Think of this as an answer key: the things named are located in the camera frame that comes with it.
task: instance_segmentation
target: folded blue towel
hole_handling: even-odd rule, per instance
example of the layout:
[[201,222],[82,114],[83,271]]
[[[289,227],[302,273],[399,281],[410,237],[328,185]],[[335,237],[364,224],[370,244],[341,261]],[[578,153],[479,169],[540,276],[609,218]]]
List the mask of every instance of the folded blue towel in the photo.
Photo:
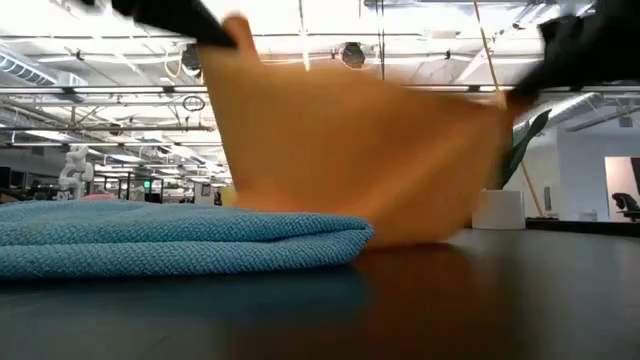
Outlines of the folded blue towel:
[[257,272],[338,265],[373,235],[356,217],[191,204],[0,206],[0,278]]

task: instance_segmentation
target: black office chair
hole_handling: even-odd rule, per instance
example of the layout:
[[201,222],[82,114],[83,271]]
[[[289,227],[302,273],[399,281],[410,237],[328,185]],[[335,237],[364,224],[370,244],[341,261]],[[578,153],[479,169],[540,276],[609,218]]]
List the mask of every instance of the black office chair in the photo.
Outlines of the black office chair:
[[640,219],[640,206],[638,202],[627,193],[615,193],[611,195],[611,198],[616,201],[618,209],[622,210],[620,213],[626,218],[631,219],[631,222],[636,222]]

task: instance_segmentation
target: black table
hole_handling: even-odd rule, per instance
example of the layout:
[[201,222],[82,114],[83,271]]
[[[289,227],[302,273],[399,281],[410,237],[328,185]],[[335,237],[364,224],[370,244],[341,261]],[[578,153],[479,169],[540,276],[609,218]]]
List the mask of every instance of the black table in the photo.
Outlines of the black table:
[[637,239],[467,230],[330,269],[0,285],[1,359],[640,359]]

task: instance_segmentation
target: pole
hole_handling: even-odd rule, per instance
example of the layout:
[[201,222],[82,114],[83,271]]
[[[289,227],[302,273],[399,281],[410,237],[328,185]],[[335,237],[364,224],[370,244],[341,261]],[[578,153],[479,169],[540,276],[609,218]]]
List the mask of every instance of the pole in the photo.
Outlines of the pole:
[[164,203],[164,179],[160,179],[160,204]]
[[131,190],[131,173],[127,173],[127,200],[129,200],[129,190]]

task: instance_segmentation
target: white planter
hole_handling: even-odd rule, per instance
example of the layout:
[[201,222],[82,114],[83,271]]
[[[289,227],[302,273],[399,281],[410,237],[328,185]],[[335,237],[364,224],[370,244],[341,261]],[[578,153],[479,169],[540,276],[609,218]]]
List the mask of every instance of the white planter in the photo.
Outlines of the white planter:
[[474,229],[523,230],[524,198],[521,191],[483,190],[472,217]]

